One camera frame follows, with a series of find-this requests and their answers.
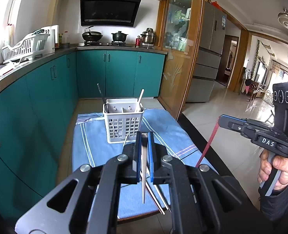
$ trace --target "human hand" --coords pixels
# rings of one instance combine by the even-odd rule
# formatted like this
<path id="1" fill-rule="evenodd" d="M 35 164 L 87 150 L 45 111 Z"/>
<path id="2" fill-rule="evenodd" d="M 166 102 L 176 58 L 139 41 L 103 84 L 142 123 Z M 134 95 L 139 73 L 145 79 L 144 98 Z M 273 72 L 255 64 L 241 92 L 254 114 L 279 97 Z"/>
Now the human hand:
<path id="1" fill-rule="evenodd" d="M 268 162 L 268 150 L 263 150 L 261 155 L 260 170 L 258 175 L 258 182 L 267 181 L 268 176 L 272 171 L 272 165 Z M 273 167 L 281 170 L 282 173 L 274 186 L 275 191 L 282 191 L 288 186 L 288 159 L 282 156 L 276 156 L 273 160 Z"/>

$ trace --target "black range hood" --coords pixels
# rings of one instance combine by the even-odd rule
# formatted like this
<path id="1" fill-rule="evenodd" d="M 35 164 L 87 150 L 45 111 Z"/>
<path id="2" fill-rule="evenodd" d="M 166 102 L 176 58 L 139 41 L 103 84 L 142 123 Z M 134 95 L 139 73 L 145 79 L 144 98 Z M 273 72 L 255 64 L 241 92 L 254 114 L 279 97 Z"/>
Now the black range hood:
<path id="1" fill-rule="evenodd" d="M 141 0 L 80 0 L 82 26 L 131 26 Z"/>

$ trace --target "red strap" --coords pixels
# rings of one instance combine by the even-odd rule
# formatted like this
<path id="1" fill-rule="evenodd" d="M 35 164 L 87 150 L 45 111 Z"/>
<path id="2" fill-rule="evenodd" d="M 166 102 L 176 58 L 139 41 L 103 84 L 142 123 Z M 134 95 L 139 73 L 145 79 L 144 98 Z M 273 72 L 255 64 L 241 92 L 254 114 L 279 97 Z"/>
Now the red strap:
<path id="1" fill-rule="evenodd" d="M 212 143 L 212 140 L 213 140 L 213 138 L 215 137 L 215 134 L 216 134 L 217 131 L 218 131 L 218 128 L 219 128 L 218 121 L 219 121 L 219 118 L 218 118 L 218 120 L 217 120 L 217 123 L 215 124 L 215 127 L 214 127 L 214 129 L 213 129 L 213 131 L 212 131 L 212 134 L 211 134 L 211 136 L 210 136 L 210 138 L 209 138 L 209 141 L 207 142 L 207 145 L 206 145 L 206 147 L 204 148 L 204 151 L 203 151 L 201 157 L 199 158 L 199 160 L 198 160 L 198 162 L 197 162 L 197 164 L 196 164 L 196 166 L 195 166 L 196 168 L 199 167 L 199 165 L 201 164 L 201 161 L 204 159 L 204 156 L 206 155 L 206 153 L 207 153 L 207 151 L 208 151 L 208 149 L 209 149 L 209 147 L 210 147 L 210 144 Z"/>

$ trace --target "blue towel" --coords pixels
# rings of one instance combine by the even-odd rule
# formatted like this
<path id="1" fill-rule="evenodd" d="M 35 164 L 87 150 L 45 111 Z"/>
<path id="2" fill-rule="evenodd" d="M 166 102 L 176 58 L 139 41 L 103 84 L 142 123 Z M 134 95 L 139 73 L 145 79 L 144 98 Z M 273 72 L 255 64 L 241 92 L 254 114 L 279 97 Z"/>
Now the blue towel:
<path id="1" fill-rule="evenodd" d="M 165 110 L 145 110 L 140 131 L 142 133 L 152 131 L 154 142 L 164 145 L 169 155 L 182 160 L 186 165 L 195 166 L 201 156 L 201 152 L 193 144 L 188 134 Z M 122 146 L 122 143 L 107 143 L 106 127 L 102 113 L 79 114 L 73 134 L 73 171 L 85 163 L 92 167 L 105 164 L 110 158 L 121 154 Z M 203 159 L 202 163 L 214 169 L 206 159 Z M 147 182 L 154 191 L 160 205 L 164 207 L 149 179 L 147 179 Z M 170 204 L 168 185 L 161 185 L 161 189 Z M 118 217 L 120 219 L 134 217 L 158 210 L 148 193 L 146 193 L 145 204 L 142 204 L 141 196 L 141 183 L 129 186 L 122 185 Z"/>

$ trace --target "sliding door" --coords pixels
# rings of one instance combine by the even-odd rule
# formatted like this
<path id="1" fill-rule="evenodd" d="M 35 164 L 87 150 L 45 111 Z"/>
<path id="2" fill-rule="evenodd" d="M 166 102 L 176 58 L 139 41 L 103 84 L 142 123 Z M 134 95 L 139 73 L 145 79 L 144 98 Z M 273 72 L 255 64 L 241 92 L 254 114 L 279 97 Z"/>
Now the sliding door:
<path id="1" fill-rule="evenodd" d="M 167 51 L 158 100 L 177 119 L 188 94 L 201 35 L 204 0 L 167 0 L 162 50 Z"/>

